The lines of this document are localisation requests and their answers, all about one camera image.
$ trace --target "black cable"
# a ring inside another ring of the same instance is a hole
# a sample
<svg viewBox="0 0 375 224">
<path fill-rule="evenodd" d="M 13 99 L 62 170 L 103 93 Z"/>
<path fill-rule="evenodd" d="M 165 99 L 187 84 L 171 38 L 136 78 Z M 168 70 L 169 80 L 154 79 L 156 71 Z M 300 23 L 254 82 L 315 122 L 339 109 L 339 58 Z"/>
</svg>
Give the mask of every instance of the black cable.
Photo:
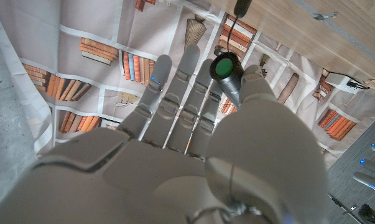
<svg viewBox="0 0 375 224">
<path fill-rule="evenodd" d="M 357 85 L 359 85 L 359 86 L 362 87 L 362 88 L 360 88 L 360 89 L 362 89 L 362 90 L 368 90 L 368 89 L 369 89 L 369 87 L 363 86 L 362 84 L 360 84 L 360 82 L 359 82 L 357 79 L 355 79 L 355 78 L 353 78 L 353 77 L 351 77 L 351 76 L 349 76 L 349 75 L 347 75 L 347 74 L 342 74 L 342 73 L 338 73 L 338 72 L 330 72 L 330 73 L 334 73 L 334 74 L 338 74 L 338 75 L 344 75 L 344 76 L 346 76 L 346 77 L 351 78 L 352 80 L 354 80 L 355 82 L 357 82 L 357 83 L 356 83 Z"/>
<path fill-rule="evenodd" d="M 230 40 L 230 36 L 231 36 L 231 31 L 233 31 L 233 28 L 234 28 L 234 25 L 236 25 L 237 19 L 238 19 L 238 15 L 236 16 L 236 19 L 234 20 L 233 25 L 231 25 L 231 28 L 230 28 L 230 31 L 229 31 L 229 36 L 227 37 L 227 52 L 230 52 L 229 51 L 229 40 Z"/>
</svg>

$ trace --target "book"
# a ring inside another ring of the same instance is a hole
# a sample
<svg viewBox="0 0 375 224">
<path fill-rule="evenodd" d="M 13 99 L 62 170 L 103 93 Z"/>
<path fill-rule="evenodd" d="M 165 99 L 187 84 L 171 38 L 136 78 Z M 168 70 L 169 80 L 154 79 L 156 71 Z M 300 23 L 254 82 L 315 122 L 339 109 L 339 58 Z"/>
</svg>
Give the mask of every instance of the book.
<svg viewBox="0 0 375 224">
<path fill-rule="evenodd" d="M 348 121 L 344 126 L 343 128 L 336 134 L 333 136 L 333 139 L 337 140 L 339 139 L 342 134 L 347 130 L 349 129 L 349 127 L 353 124 L 354 122 L 353 121 Z"/>
<path fill-rule="evenodd" d="M 144 83 L 144 58 L 139 57 L 140 83 Z"/>
<path fill-rule="evenodd" d="M 75 118 L 75 113 L 70 113 L 70 116 L 68 117 L 68 121 L 67 121 L 67 123 L 65 124 L 65 127 L 64 127 L 64 131 L 66 133 L 70 131 L 71 125 L 74 122 L 74 118 Z"/>
<path fill-rule="evenodd" d="M 36 76 L 33 76 L 33 75 L 28 75 L 30 77 L 31 80 L 35 80 L 35 81 L 38 81 L 38 82 L 41 82 L 41 83 L 48 83 L 49 81 L 44 79 L 44 78 L 39 78 L 39 77 L 36 77 Z"/>
<path fill-rule="evenodd" d="M 106 65 L 111 65 L 111 61 L 106 59 L 106 58 L 103 58 L 103 57 L 99 57 L 97 55 L 94 55 L 94 54 L 91 54 L 89 52 L 85 52 L 85 51 L 82 51 L 82 56 L 86 57 L 86 58 L 89 58 L 89 59 L 92 59 L 92 60 L 95 60 L 97 62 L 101 62 L 101 63 L 105 63 Z"/>
<path fill-rule="evenodd" d="M 74 85 L 75 83 L 75 80 L 70 80 L 70 82 L 68 83 L 66 89 L 64 90 L 62 96 L 60 97 L 60 101 L 63 101 L 65 99 L 65 97 L 68 95 L 68 93 L 70 92 L 72 86 Z"/>
<path fill-rule="evenodd" d="M 60 77 L 56 77 L 55 86 L 53 87 L 53 92 L 52 92 L 53 98 L 56 98 L 57 88 L 58 88 L 58 84 L 60 83 L 60 80 L 61 80 Z"/>
<path fill-rule="evenodd" d="M 69 111 L 67 111 L 67 112 L 65 113 L 63 123 L 62 123 L 62 125 L 61 125 L 61 127 L 60 127 L 60 130 L 59 130 L 60 133 L 65 133 L 65 131 L 64 131 L 64 129 L 65 129 L 65 125 L 67 124 L 67 121 L 68 121 L 68 118 L 70 117 L 70 114 L 71 114 L 71 112 L 69 112 Z"/>
<path fill-rule="evenodd" d="M 106 44 L 99 43 L 99 42 L 91 40 L 91 39 L 87 39 L 87 38 L 82 37 L 81 38 L 81 44 L 86 44 L 86 45 L 89 45 L 89 46 L 92 46 L 92 47 L 96 47 L 97 49 L 101 49 L 101 50 L 110 52 L 110 53 L 118 56 L 118 49 L 116 49 L 112 46 L 108 46 Z"/>
<path fill-rule="evenodd" d="M 330 115 L 330 113 L 332 112 L 332 110 L 328 110 L 325 115 L 323 116 L 323 118 L 317 123 L 318 125 L 320 125 L 324 120 L 326 120 L 327 116 Z"/>
<path fill-rule="evenodd" d="M 56 76 L 54 74 L 50 74 L 49 84 L 46 93 L 52 96 L 53 88 L 55 87 Z"/>
<path fill-rule="evenodd" d="M 91 87 L 92 85 L 90 85 L 89 83 L 84 84 L 80 91 L 75 93 L 75 95 L 71 98 L 71 101 L 79 100 Z"/>
<path fill-rule="evenodd" d="M 345 130 L 345 131 L 343 131 L 343 133 L 342 133 L 342 135 L 337 139 L 337 141 L 340 141 L 340 140 L 342 140 L 348 133 L 349 133 L 349 131 L 350 130 L 352 130 L 352 128 L 354 127 L 356 125 L 356 123 L 351 123 L 349 126 L 348 126 L 348 128 Z"/>
<path fill-rule="evenodd" d="M 75 80 L 74 84 L 72 85 L 70 91 L 67 93 L 67 96 L 64 98 L 65 101 L 70 101 L 71 98 L 74 96 L 77 89 L 80 87 L 81 81 Z"/>
<path fill-rule="evenodd" d="M 231 26 L 233 25 L 233 21 L 232 21 L 231 19 L 226 19 L 225 24 L 226 24 L 227 26 L 230 26 L 230 27 L 231 27 Z M 233 29 L 235 29 L 236 31 L 242 33 L 243 35 L 247 36 L 247 37 L 250 38 L 250 39 L 252 39 L 252 38 L 254 37 L 254 34 L 253 34 L 253 33 L 251 33 L 250 31 L 248 31 L 248 30 L 246 30 L 246 29 L 244 29 L 243 27 L 241 27 L 241 26 L 238 25 L 238 24 L 235 24 L 234 27 L 233 27 Z"/>
<path fill-rule="evenodd" d="M 336 129 L 339 128 L 341 123 L 345 120 L 346 118 L 339 116 L 338 119 L 335 120 L 335 122 L 326 130 L 326 132 L 331 135 Z"/>
<path fill-rule="evenodd" d="M 340 114 L 336 115 L 329 123 L 328 125 L 324 128 L 326 131 L 328 131 L 330 128 L 333 127 L 333 125 L 335 125 L 335 122 L 338 121 L 338 119 L 340 118 Z"/>
<path fill-rule="evenodd" d="M 35 84 L 34 84 L 34 86 L 36 87 L 37 90 L 46 92 L 46 87 L 40 86 L 40 85 L 35 85 Z"/>
<path fill-rule="evenodd" d="M 228 107 L 226 109 L 225 114 L 230 114 L 230 111 L 231 111 L 231 109 L 233 109 L 233 107 L 234 107 L 234 104 L 232 104 L 231 101 L 230 101 L 229 104 L 228 104 Z"/>
<path fill-rule="evenodd" d="M 230 15 L 230 14 L 227 15 L 227 18 L 230 19 L 230 20 L 233 21 L 233 22 L 236 20 L 236 18 L 235 18 L 234 16 Z M 248 30 L 248 31 L 249 31 L 250 33 L 252 33 L 253 35 L 255 35 L 256 32 L 257 32 L 256 29 L 254 29 L 254 28 L 252 28 L 251 26 L 247 25 L 246 23 L 240 21 L 239 19 L 237 19 L 236 24 L 238 24 L 238 25 L 241 26 L 242 28 Z"/>
<path fill-rule="evenodd" d="M 128 53 L 127 59 L 129 60 L 129 71 L 131 73 L 131 80 L 135 80 L 135 68 L 133 66 L 133 54 Z"/>
<path fill-rule="evenodd" d="M 223 29 L 226 30 L 227 33 L 229 33 L 230 30 L 231 30 L 231 27 L 230 27 L 229 25 L 227 25 L 227 24 L 224 24 L 224 25 L 223 25 Z M 249 41 L 251 41 L 251 38 L 245 36 L 244 34 L 240 33 L 239 31 L 237 31 L 237 30 L 235 30 L 235 29 L 233 29 L 233 30 L 231 31 L 231 34 L 235 35 L 236 37 L 239 37 L 241 40 L 243 40 L 243 41 L 245 41 L 245 42 L 247 42 L 247 43 L 248 43 Z"/>
<path fill-rule="evenodd" d="M 153 60 L 150 60 L 149 61 L 149 68 L 150 68 L 149 80 L 151 78 L 152 72 L 154 71 L 154 67 L 155 67 L 155 62 Z"/>
<path fill-rule="evenodd" d="M 145 2 L 155 5 L 155 0 L 145 0 Z"/>
<path fill-rule="evenodd" d="M 35 77 L 38 77 L 38 78 L 44 78 L 46 80 L 49 79 L 49 77 L 46 74 L 44 75 L 42 73 L 34 72 L 34 71 L 28 70 L 28 69 L 26 69 L 26 72 L 27 72 L 28 75 L 32 75 L 32 76 L 35 76 Z"/>
<path fill-rule="evenodd" d="M 88 49 L 94 50 L 94 51 L 99 52 L 101 54 L 110 56 L 113 59 L 117 59 L 118 58 L 118 56 L 115 55 L 115 54 L 113 54 L 113 53 L 107 52 L 105 50 L 97 49 L 96 47 L 92 47 L 92 46 L 89 46 L 89 45 L 86 45 L 86 44 L 80 44 L 80 47 L 84 47 L 84 48 L 88 48 Z"/>
<path fill-rule="evenodd" d="M 131 72 L 129 71 L 129 60 L 127 59 L 127 52 L 124 52 L 124 70 L 125 70 L 125 79 L 131 79 Z"/>
<path fill-rule="evenodd" d="M 144 59 L 144 86 L 149 85 L 150 81 L 150 61 L 149 59 L 145 58 Z"/>
<path fill-rule="evenodd" d="M 92 119 L 91 123 L 89 124 L 88 129 L 86 129 L 86 132 L 92 131 L 92 129 L 95 128 L 98 123 L 99 123 L 99 117 L 95 116 Z"/>
<path fill-rule="evenodd" d="M 80 123 L 81 123 L 82 117 L 83 117 L 83 116 L 81 116 L 81 115 L 76 115 L 76 116 L 75 116 L 74 121 L 73 121 L 73 123 L 71 124 L 70 130 L 69 130 L 68 132 L 71 132 L 71 133 L 76 132 L 76 129 L 78 128 L 78 126 L 79 126 Z"/>
<path fill-rule="evenodd" d="M 133 68 L 135 70 L 135 81 L 140 82 L 139 56 L 133 55 Z"/>
<path fill-rule="evenodd" d="M 221 35 L 223 35 L 225 37 L 228 37 L 229 36 L 229 32 L 227 30 L 223 29 Z M 233 33 L 230 34 L 230 40 L 235 41 L 237 44 L 240 44 L 240 45 L 242 45 L 245 48 L 248 47 L 248 42 L 246 42 L 243 39 L 237 37 Z"/>
<path fill-rule="evenodd" d="M 281 91 L 280 96 L 277 99 L 279 103 L 284 104 L 287 101 L 288 97 L 292 94 L 293 90 L 297 86 L 298 81 L 299 75 L 296 73 L 292 74 L 290 80 L 288 81 L 284 89 Z"/>
<path fill-rule="evenodd" d="M 220 37 L 219 37 L 219 39 L 220 40 L 224 40 L 224 41 L 226 41 L 226 43 L 227 43 L 227 36 L 225 36 L 225 35 L 220 35 Z M 241 44 L 239 44 L 239 43 L 237 43 L 237 42 L 235 42 L 235 41 L 233 41 L 233 40 L 229 40 L 229 45 L 233 45 L 234 47 L 236 47 L 237 49 L 239 49 L 240 51 L 242 51 L 242 52 L 246 52 L 247 51 L 247 48 L 246 47 L 244 47 L 244 46 L 242 46 Z"/>
<path fill-rule="evenodd" d="M 229 99 L 225 98 L 225 100 L 223 100 L 223 102 L 222 102 L 223 106 L 222 106 L 222 109 L 220 110 L 220 112 L 222 112 L 222 113 L 225 112 L 225 109 L 226 109 L 228 103 L 229 103 Z"/>
<path fill-rule="evenodd" d="M 86 121 L 86 119 L 88 118 L 88 116 L 84 116 L 84 117 L 82 117 L 82 119 L 81 119 L 81 122 L 80 122 L 80 124 L 78 125 L 78 127 L 77 127 L 77 131 L 81 131 L 81 129 L 82 129 L 82 126 L 83 126 L 83 124 L 85 123 L 85 121 Z"/>
<path fill-rule="evenodd" d="M 83 126 L 81 128 L 81 131 L 86 132 L 86 130 L 89 128 L 90 123 L 92 122 L 93 116 L 88 116 L 83 123 Z"/>
<path fill-rule="evenodd" d="M 144 0 L 136 0 L 136 9 L 143 12 L 144 9 Z"/>
<path fill-rule="evenodd" d="M 331 132 L 331 136 L 335 137 L 336 134 L 338 134 L 344 126 L 346 126 L 346 124 L 349 122 L 348 119 L 344 118 L 344 120 L 342 121 L 342 123 L 340 123 L 340 125 L 333 131 Z"/>
<path fill-rule="evenodd" d="M 223 47 L 224 49 L 227 49 L 227 40 L 226 41 L 219 40 L 218 45 Z M 237 47 L 235 47 L 231 44 L 229 45 L 229 50 L 232 51 L 233 53 L 235 53 L 240 58 L 242 58 L 243 55 L 244 55 L 244 52 L 242 50 L 238 49 Z"/>
<path fill-rule="evenodd" d="M 65 79 L 61 78 L 59 83 L 58 83 L 58 87 L 57 87 L 57 91 L 56 91 L 56 96 L 55 96 L 56 100 L 59 100 L 61 95 L 62 95 L 64 83 L 65 83 Z"/>
<path fill-rule="evenodd" d="M 331 113 L 328 115 L 328 118 L 326 120 L 324 120 L 324 122 L 322 123 L 321 127 L 322 128 L 326 128 L 327 125 L 332 121 L 332 119 L 335 118 L 335 116 L 337 116 L 338 113 L 334 110 L 331 111 Z"/>
<path fill-rule="evenodd" d="M 105 55 L 105 54 L 99 53 L 99 52 L 97 52 L 97 51 L 95 51 L 95 50 L 91 50 L 91 49 L 88 49 L 88 48 L 86 48 L 86 47 L 81 47 L 81 46 L 80 46 L 80 50 L 81 50 L 81 51 L 84 51 L 84 52 L 88 52 L 88 53 L 94 54 L 94 55 L 99 56 L 99 57 L 102 57 L 102 58 L 106 58 L 106 59 L 108 59 L 108 60 L 110 60 L 110 61 L 113 61 L 113 60 L 114 60 L 114 58 L 112 58 L 112 57 L 110 57 L 110 56 L 108 56 L 108 55 Z"/>
</svg>

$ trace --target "printed bookshelf fabric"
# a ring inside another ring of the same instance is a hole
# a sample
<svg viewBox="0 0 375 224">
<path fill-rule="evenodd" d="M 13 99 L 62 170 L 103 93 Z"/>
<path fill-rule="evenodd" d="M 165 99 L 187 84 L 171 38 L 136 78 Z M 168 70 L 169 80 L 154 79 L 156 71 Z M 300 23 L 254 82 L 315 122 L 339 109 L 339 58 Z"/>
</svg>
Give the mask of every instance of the printed bookshelf fabric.
<svg viewBox="0 0 375 224">
<path fill-rule="evenodd" d="M 146 2 L 143 7 L 139 6 L 142 11 L 136 9 L 136 3 L 126 0 L 0 0 L 0 46 L 36 138 L 34 149 L 38 154 L 82 133 L 60 131 L 67 114 L 68 119 L 74 114 L 73 121 L 67 126 L 72 131 L 78 130 L 76 122 L 79 119 L 89 116 L 92 120 L 98 117 L 95 126 L 114 128 L 136 107 L 145 88 L 144 76 L 140 77 L 140 82 L 136 82 L 135 77 L 133 81 L 129 66 L 128 78 L 124 69 L 125 53 L 139 57 L 137 61 L 142 63 L 141 67 L 145 67 L 144 59 L 155 62 L 158 56 L 168 54 L 172 58 L 170 80 L 182 57 L 186 37 L 189 37 L 188 42 L 196 42 L 201 50 L 195 74 L 205 59 L 214 59 L 216 51 L 222 50 L 219 47 L 224 46 L 222 33 L 224 29 L 228 30 L 230 23 L 224 11 L 201 0 L 174 0 L 171 6 L 161 1 Z M 241 46 L 235 45 L 237 47 L 231 49 L 237 48 L 235 51 L 240 54 L 242 66 L 263 63 L 266 80 L 276 98 L 313 130 L 319 145 L 325 149 L 323 155 L 328 167 L 375 120 L 375 90 L 362 90 L 352 95 L 334 88 L 319 102 L 320 95 L 316 93 L 321 93 L 318 91 L 321 66 L 260 31 L 254 34 L 251 30 L 248 43 L 245 36 L 234 34 L 238 37 L 233 37 L 234 44 Z M 89 44 L 85 39 L 103 44 L 104 48 Z M 112 48 L 118 50 L 118 54 L 102 51 Z M 63 88 L 57 87 L 60 91 L 58 99 L 53 96 L 53 89 L 51 94 L 47 93 L 52 75 L 54 79 L 64 80 Z M 66 100 L 73 86 L 70 85 L 72 80 L 90 85 L 74 101 Z M 328 110 L 335 110 L 356 123 L 341 141 L 332 139 L 317 125 Z M 226 113 L 234 112 L 236 110 L 230 105 Z M 224 116 L 226 114 L 220 111 L 217 121 Z"/>
</svg>

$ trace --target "white cloth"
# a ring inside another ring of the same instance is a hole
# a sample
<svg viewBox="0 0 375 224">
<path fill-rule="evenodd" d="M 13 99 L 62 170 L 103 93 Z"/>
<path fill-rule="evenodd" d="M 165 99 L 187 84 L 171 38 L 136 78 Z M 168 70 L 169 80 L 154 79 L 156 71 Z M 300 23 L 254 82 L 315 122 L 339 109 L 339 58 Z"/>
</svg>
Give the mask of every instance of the white cloth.
<svg viewBox="0 0 375 224">
<path fill-rule="evenodd" d="M 174 0 L 171 6 L 158 1 L 155 5 L 146 3 L 143 12 L 137 11 L 135 4 L 135 1 L 123 0 L 0 0 L 0 46 L 37 139 L 36 152 L 43 148 L 40 151 L 43 154 L 57 142 L 77 135 L 57 131 L 64 110 L 121 122 L 132 109 L 115 108 L 117 102 L 111 97 L 115 93 L 111 92 L 124 91 L 141 96 L 144 91 L 144 85 L 125 80 L 122 76 L 122 61 L 115 60 L 108 66 L 82 57 L 78 47 L 81 37 L 152 60 L 169 54 L 173 61 L 170 80 L 183 54 L 187 19 L 198 14 L 205 18 L 203 23 L 206 26 L 206 32 L 197 44 L 201 49 L 198 65 L 206 58 L 215 58 L 213 51 L 222 31 L 224 11 L 198 0 Z M 277 41 L 258 32 L 247 55 L 242 58 L 242 65 L 246 68 L 259 64 L 261 55 L 268 54 L 271 59 L 264 66 L 266 80 L 276 97 L 292 74 L 298 74 L 299 81 L 285 105 L 313 130 L 319 145 L 328 151 L 323 155 L 329 167 L 375 120 L 375 91 L 360 91 L 348 106 L 344 106 L 351 95 L 334 88 L 326 100 L 319 103 L 312 93 L 318 85 L 322 67 L 286 46 L 278 52 L 276 47 Z M 93 87 L 88 92 L 89 97 L 66 103 L 45 95 L 41 97 L 21 63 L 62 78 L 90 83 Z M 317 125 L 328 108 L 339 109 L 358 122 L 341 142 L 329 138 Z"/>
</svg>

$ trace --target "orange book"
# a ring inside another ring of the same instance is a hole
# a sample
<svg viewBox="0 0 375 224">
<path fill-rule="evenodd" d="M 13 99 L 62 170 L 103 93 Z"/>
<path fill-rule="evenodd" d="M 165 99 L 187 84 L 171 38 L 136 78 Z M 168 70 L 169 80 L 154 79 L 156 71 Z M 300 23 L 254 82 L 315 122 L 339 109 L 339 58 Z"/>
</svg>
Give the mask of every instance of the orange book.
<svg viewBox="0 0 375 224">
<path fill-rule="evenodd" d="M 150 60 L 149 61 L 149 68 L 150 68 L 150 75 L 149 75 L 149 80 L 151 78 L 151 74 L 152 72 L 154 71 L 154 67 L 155 67 L 155 62 L 153 60 Z"/>
<path fill-rule="evenodd" d="M 330 113 L 332 112 L 332 110 L 328 110 L 326 113 L 325 113 L 325 115 L 324 115 L 324 117 L 317 123 L 318 125 L 320 125 L 324 120 L 326 120 L 327 119 L 327 116 L 328 115 L 330 115 Z"/>
<path fill-rule="evenodd" d="M 68 121 L 67 121 L 67 123 L 65 124 L 65 127 L 64 127 L 65 132 L 70 131 L 70 128 L 71 128 L 71 125 L 73 124 L 74 118 L 75 118 L 75 113 L 71 113 L 70 116 L 68 117 Z"/>
<path fill-rule="evenodd" d="M 233 17 L 232 15 L 227 15 L 227 18 L 229 18 L 230 20 L 232 20 L 233 22 L 236 20 L 235 17 Z M 242 28 L 248 30 L 250 33 L 252 34 L 256 34 L 256 29 L 252 28 L 251 26 L 247 25 L 246 23 L 244 22 L 241 22 L 239 19 L 237 19 L 237 22 L 236 22 L 238 25 L 240 25 Z"/>
<path fill-rule="evenodd" d="M 57 91 L 56 91 L 56 96 L 55 96 L 56 100 L 59 100 L 60 97 L 62 96 L 62 91 L 63 91 L 64 83 L 65 83 L 65 79 L 61 78 L 60 81 L 59 81 L 59 83 L 58 83 L 58 87 L 57 87 Z"/>
<path fill-rule="evenodd" d="M 344 120 L 340 123 L 340 125 L 333 131 L 330 132 L 331 136 L 335 137 L 338 132 L 341 131 L 341 129 L 349 122 L 348 119 L 344 118 Z"/>
<path fill-rule="evenodd" d="M 334 123 L 326 130 L 326 132 L 328 134 L 331 134 L 332 132 L 334 132 L 338 127 L 339 125 L 341 125 L 341 123 L 345 120 L 344 117 L 342 116 L 339 116 L 339 118 L 337 118 Z"/>
<path fill-rule="evenodd" d="M 354 123 L 354 122 L 351 123 L 350 126 L 345 131 L 343 131 L 342 135 L 337 140 L 338 141 L 342 140 L 355 125 L 356 125 L 356 123 Z"/>
<path fill-rule="evenodd" d="M 81 122 L 80 122 L 80 124 L 78 125 L 78 127 L 76 129 L 77 131 L 81 131 L 82 126 L 85 123 L 85 121 L 86 121 L 87 118 L 88 118 L 87 116 L 82 117 Z"/>
<path fill-rule="evenodd" d="M 112 58 L 112 57 L 110 57 L 110 56 L 108 56 L 108 55 L 105 55 L 105 54 L 99 53 L 99 52 L 97 52 L 97 51 L 94 51 L 94 50 L 88 49 L 88 48 L 86 48 L 86 47 L 80 47 L 80 50 L 81 50 L 81 51 L 84 51 L 84 52 L 88 52 L 88 53 L 94 54 L 94 55 L 97 55 L 97 56 L 102 57 L 102 58 L 105 58 L 105 59 L 108 59 L 108 60 L 110 60 L 110 61 L 113 61 L 113 60 L 114 60 L 114 58 Z"/>
<path fill-rule="evenodd" d="M 52 96 L 53 88 L 55 86 L 56 76 L 54 74 L 50 74 L 48 89 L 46 91 L 47 94 Z"/>
<path fill-rule="evenodd" d="M 221 46 L 224 49 L 227 49 L 227 42 L 224 41 L 224 40 L 219 40 L 218 45 Z M 238 49 L 237 47 L 235 47 L 231 44 L 229 44 L 229 50 L 234 52 L 236 55 L 238 55 L 241 58 L 244 55 L 244 52 L 242 50 Z"/>
<path fill-rule="evenodd" d="M 61 80 L 60 77 L 56 77 L 55 86 L 53 87 L 53 92 L 52 92 L 52 97 L 53 98 L 56 97 L 57 88 L 58 88 L 58 84 L 60 84 L 60 80 Z"/>
<path fill-rule="evenodd" d="M 140 82 L 139 56 L 133 55 L 133 67 L 135 69 L 135 81 Z"/>
<path fill-rule="evenodd" d="M 223 29 L 221 35 L 224 35 L 225 37 L 228 37 L 229 32 L 227 30 Z M 248 42 L 244 41 L 243 39 L 237 37 L 234 34 L 230 35 L 230 40 L 235 41 L 237 44 L 241 44 L 243 47 L 248 47 Z"/>
<path fill-rule="evenodd" d="M 98 123 L 99 123 L 99 117 L 95 116 L 92 119 L 91 123 L 89 124 L 88 129 L 86 130 L 86 132 L 92 131 L 92 129 L 95 128 Z"/>
<path fill-rule="evenodd" d="M 93 120 L 93 116 L 88 116 L 85 120 L 85 122 L 82 125 L 81 131 L 86 132 L 88 130 L 90 123 Z"/>
<path fill-rule="evenodd" d="M 125 69 L 125 79 L 131 79 L 131 71 L 129 71 L 129 59 L 127 58 L 127 52 L 124 52 L 124 69 Z"/>
<path fill-rule="evenodd" d="M 110 56 L 114 59 L 117 59 L 118 56 L 113 54 L 113 53 L 110 53 L 110 52 L 107 52 L 105 50 L 101 50 L 101 49 L 97 49 L 96 47 L 92 47 L 92 46 L 89 46 L 89 45 L 86 45 L 86 44 L 80 44 L 80 47 L 84 47 L 84 48 L 88 48 L 88 49 L 91 49 L 91 50 L 94 50 L 94 51 L 97 51 L 101 54 L 104 54 L 104 55 L 107 55 L 107 56 Z"/>
<path fill-rule="evenodd" d="M 75 80 L 71 80 L 70 83 L 67 85 L 66 89 L 64 90 L 64 93 L 62 94 L 62 96 L 60 97 L 60 101 L 63 101 L 65 99 L 65 97 L 67 96 L 67 94 L 70 92 L 71 90 L 71 87 L 74 85 L 75 83 Z"/>
<path fill-rule="evenodd" d="M 344 133 L 344 131 L 346 131 L 350 126 L 351 124 L 353 124 L 353 121 L 348 121 L 341 130 L 338 131 L 338 133 L 336 135 L 334 135 L 334 138 L 335 139 L 338 139 L 342 136 L 342 134 Z"/>
<path fill-rule="evenodd" d="M 227 110 L 229 109 L 231 102 L 229 99 L 226 100 L 225 105 L 223 106 L 222 113 L 226 113 Z"/>
<path fill-rule="evenodd" d="M 332 119 L 335 118 L 335 116 L 338 116 L 338 113 L 336 111 L 331 111 L 331 113 L 327 116 L 327 119 L 325 119 L 322 123 L 321 123 L 321 127 L 322 128 L 326 128 L 328 126 L 328 124 L 332 121 Z"/>
<path fill-rule="evenodd" d="M 92 47 L 96 47 L 97 49 L 105 50 L 107 52 L 110 52 L 110 53 L 118 56 L 118 49 L 116 49 L 114 47 L 111 47 L 111 46 L 108 46 L 106 44 L 99 43 L 99 42 L 91 40 L 91 39 L 87 39 L 87 38 L 82 37 L 81 38 L 81 44 L 86 44 L 86 45 L 89 45 L 89 46 L 92 46 Z"/>
<path fill-rule="evenodd" d="M 148 86 L 150 82 L 150 65 L 149 59 L 145 58 L 143 60 L 144 66 L 144 86 Z"/>
<path fill-rule="evenodd" d="M 60 127 L 60 133 L 65 133 L 65 132 L 64 132 L 65 125 L 67 124 L 67 121 L 68 121 L 68 118 L 70 117 L 70 114 L 71 114 L 71 112 L 69 112 L 69 111 L 67 111 L 67 112 L 65 113 L 65 116 L 64 116 L 64 120 L 63 120 L 62 126 Z"/>
<path fill-rule="evenodd" d="M 79 80 L 75 80 L 75 83 L 73 84 L 73 86 L 71 87 L 70 91 L 67 93 L 67 96 L 64 98 L 65 101 L 70 101 L 75 92 L 78 90 L 78 88 L 80 87 L 81 85 L 81 81 Z"/>
<path fill-rule="evenodd" d="M 223 25 L 223 29 L 227 31 L 227 33 L 229 34 L 230 30 L 231 30 L 231 27 L 227 24 L 224 24 Z M 235 35 L 236 37 L 239 37 L 240 39 L 242 39 L 243 41 L 245 42 L 249 42 L 251 39 L 247 36 L 245 36 L 244 34 L 240 33 L 239 31 L 237 31 L 236 29 L 233 29 L 231 31 L 231 34 Z"/>
<path fill-rule="evenodd" d="M 31 80 L 35 80 L 35 81 L 42 82 L 42 83 L 48 83 L 48 81 L 44 78 L 39 78 L 33 75 L 28 75 L 28 76 L 30 77 Z"/>
</svg>

